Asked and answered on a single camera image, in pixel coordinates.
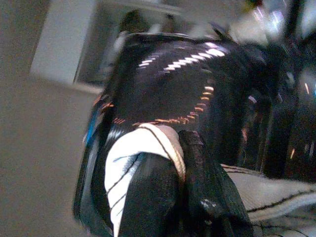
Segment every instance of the black strap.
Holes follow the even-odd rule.
[[[187,225],[198,236],[250,237],[253,229],[238,190],[195,131],[179,132],[184,151]]]

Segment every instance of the gray wall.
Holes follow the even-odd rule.
[[[47,0],[0,2],[0,236],[84,237],[72,217],[96,95],[28,77]]]

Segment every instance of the white cloth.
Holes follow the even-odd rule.
[[[179,136],[168,126],[155,126],[149,123],[120,137],[111,147],[105,166],[105,189],[111,209],[114,237],[119,234],[119,226],[129,183],[137,170],[140,153],[160,155],[174,162],[180,179],[185,179],[183,151]]]

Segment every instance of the white wall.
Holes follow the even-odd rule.
[[[73,83],[94,8],[94,0],[51,1],[32,75]]]

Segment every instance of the white fabric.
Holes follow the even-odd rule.
[[[229,173],[251,222],[289,213],[316,203],[316,185],[290,180],[268,179],[243,173]]]
[[[111,208],[114,237],[119,234],[129,183],[141,162],[141,158],[135,155],[140,153],[152,153],[171,159],[181,179],[184,180],[185,177],[179,136],[171,127],[145,123],[120,137],[108,153],[104,181]]]

